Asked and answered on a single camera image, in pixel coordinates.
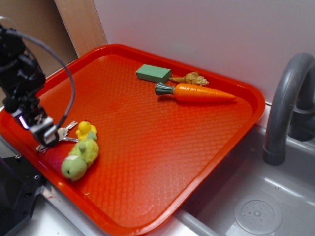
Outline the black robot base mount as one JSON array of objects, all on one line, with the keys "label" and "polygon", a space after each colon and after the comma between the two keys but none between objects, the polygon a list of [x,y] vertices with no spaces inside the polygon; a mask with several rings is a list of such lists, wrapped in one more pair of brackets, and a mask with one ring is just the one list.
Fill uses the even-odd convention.
[{"label": "black robot base mount", "polygon": [[42,174],[23,156],[0,159],[0,234],[11,236],[31,220]]}]

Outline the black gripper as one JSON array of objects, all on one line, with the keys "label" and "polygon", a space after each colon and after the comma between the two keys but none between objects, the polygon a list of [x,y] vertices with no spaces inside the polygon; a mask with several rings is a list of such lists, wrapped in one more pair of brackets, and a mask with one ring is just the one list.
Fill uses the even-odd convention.
[{"label": "black gripper", "polygon": [[[45,125],[47,114],[39,108],[37,93],[43,88],[45,76],[33,54],[12,29],[0,27],[0,86],[6,95],[4,108],[25,130]],[[59,141],[56,125],[39,133],[39,142],[54,147]]]}]

